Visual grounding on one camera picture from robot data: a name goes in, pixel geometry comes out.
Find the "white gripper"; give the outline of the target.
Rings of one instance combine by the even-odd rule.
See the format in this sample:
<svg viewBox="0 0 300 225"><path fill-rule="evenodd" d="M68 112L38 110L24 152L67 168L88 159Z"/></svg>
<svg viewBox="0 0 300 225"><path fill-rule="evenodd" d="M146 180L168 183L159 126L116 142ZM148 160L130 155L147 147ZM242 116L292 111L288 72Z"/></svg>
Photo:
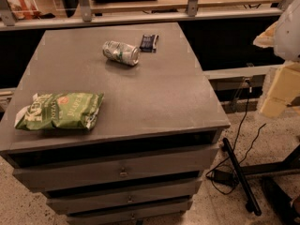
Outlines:
<svg viewBox="0 0 300 225"><path fill-rule="evenodd" d="M300 61L300 0L293 0L277 22L272 23L253 40L260 48L271 48L286 61ZM300 63L285 63L279 67L260 113L266 117L280 116L288 104L300 95Z"/></svg>

